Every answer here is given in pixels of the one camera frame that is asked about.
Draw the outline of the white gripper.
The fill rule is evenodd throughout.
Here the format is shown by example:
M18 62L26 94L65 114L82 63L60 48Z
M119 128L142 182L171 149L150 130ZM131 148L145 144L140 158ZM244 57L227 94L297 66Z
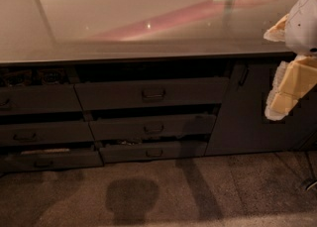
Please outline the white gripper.
M317 84L317 0L298 0L289 15L283 16L264 33L264 39L284 42L298 55L278 66L264 114L270 121L286 117Z

